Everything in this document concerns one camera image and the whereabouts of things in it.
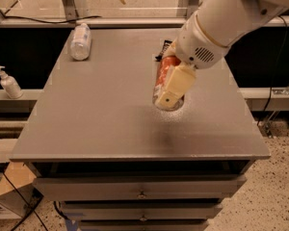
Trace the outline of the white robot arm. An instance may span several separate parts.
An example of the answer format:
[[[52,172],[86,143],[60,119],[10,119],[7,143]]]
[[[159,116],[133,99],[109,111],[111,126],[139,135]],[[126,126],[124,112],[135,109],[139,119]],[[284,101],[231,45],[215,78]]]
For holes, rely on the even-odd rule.
[[[289,0],[205,0],[180,29],[162,57],[153,104],[164,111],[182,106],[196,71],[213,66],[242,36],[289,9]]]

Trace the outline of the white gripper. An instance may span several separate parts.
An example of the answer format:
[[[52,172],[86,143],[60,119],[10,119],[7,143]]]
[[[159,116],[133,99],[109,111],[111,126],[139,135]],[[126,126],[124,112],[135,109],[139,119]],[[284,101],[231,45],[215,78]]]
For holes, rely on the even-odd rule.
[[[180,99],[196,80],[197,69],[205,69],[223,58],[229,47],[219,46],[205,35],[199,26],[197,13],[194,13],[182,26],[175,42],[164,47],[162,58],[176,56],[181,62],[167,76],[166,91]]]

